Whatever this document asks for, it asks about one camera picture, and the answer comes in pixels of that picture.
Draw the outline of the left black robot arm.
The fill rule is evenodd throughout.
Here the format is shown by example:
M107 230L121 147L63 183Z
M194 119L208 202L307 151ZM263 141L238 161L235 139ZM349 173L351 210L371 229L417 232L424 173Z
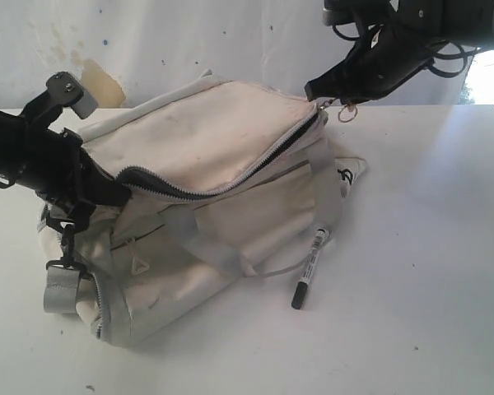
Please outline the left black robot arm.
M47 120L38 120L26 110L0 110L0 189L20 185L34 191L82 231L97 207L121 208L131 191L96 164L78 134L49 129L61 114L53 109Z

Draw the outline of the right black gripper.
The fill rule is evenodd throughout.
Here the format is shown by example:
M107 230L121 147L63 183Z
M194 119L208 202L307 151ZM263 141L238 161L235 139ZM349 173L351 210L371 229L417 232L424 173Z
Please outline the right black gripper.
M379 100L414 77L431 60L436 39L399 22L390 22L372 36L361 39L343 62L308 81L308 101L339 99L342 105Z

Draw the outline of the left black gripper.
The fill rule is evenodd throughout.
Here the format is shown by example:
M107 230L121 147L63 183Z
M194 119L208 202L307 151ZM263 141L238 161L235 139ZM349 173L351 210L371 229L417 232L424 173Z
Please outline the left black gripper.
M82 194L77 194L79 137L50 129L65 113L52 110L31 122L0 110L0 189L20 185L35 191L57 205L59 233L68 225L80 233L96 205L124 206L131 191L80 150Z

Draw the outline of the right silver black robot arm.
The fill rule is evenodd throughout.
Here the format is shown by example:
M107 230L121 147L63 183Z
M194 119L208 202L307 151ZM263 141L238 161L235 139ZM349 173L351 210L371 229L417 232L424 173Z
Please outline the right silver black robot arm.
M345 59L305 84L309 101L380 100L424 70L453 78L437 59L466 63L494 50L494 1L326 1L323 23L341 39L339 26L353 24L358 34Z

